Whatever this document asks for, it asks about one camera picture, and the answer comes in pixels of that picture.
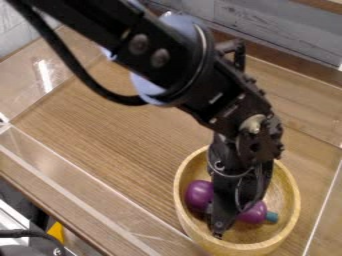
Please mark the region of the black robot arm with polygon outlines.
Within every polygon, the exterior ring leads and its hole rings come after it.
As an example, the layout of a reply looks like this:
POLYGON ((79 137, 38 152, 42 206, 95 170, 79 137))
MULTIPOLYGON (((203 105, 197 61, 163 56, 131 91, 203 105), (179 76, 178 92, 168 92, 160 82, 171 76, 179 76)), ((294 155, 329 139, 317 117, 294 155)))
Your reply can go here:
POLYGON ((214 197, 207 226, 222 237, 263 199, 285 146, 283 127, 263 90, 246 72, 242 40, 218 44, 201 20, 155 15, 138 0, 7 0, 84 85, 126 106, 176 107, 214 133, 207 172, 214 197), (132 96, 110 91, 90 75, 43 17, 94 41, 107 58, 128 69, 132 96))

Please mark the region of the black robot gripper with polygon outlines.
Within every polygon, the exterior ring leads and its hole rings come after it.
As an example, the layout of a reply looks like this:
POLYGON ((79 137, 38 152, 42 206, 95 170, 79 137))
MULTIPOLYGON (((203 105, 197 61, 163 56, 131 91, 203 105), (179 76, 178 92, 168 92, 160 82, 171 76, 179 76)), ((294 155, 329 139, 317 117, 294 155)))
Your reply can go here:
POLYGON ((263 199, 273 177, 274 161, 245 167, 237 147, 218 133, 207 153, 207 171, 223 180, 214 180, 214 199, 205 210, 205 221, 211 234, 222 239, 235 223, 238 214, 263 199))

